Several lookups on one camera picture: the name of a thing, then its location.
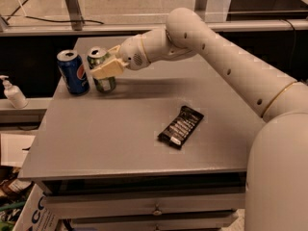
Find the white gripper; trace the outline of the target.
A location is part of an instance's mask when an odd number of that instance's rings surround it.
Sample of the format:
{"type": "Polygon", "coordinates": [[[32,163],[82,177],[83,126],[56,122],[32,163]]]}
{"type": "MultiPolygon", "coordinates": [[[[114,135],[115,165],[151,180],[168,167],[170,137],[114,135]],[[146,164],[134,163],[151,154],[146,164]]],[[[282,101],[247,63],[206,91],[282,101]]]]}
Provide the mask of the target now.
{"type": "Polygon", "coordinates": [[[91,76],[94,79],[105,79],[121,75],[126,67],[140,70],[150,65],[144,51],[141,35],[126,39],[120,46],[108,50],[109,58],[96,58],[90,61],[91,76]]]}

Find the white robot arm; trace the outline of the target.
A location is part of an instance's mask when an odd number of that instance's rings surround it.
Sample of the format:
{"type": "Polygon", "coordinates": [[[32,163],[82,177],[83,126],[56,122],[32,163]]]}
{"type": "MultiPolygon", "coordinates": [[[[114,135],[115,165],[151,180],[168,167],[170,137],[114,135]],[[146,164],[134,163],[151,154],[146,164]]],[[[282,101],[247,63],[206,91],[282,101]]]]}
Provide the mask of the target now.
{"type": "Polygon", "coordinates": [[[110,49],[95,79],[158,61],[202,57],[264,122],[249,149],[245,231],[308,231],[308,86],[215,33],[194,11],[110,49]]]}

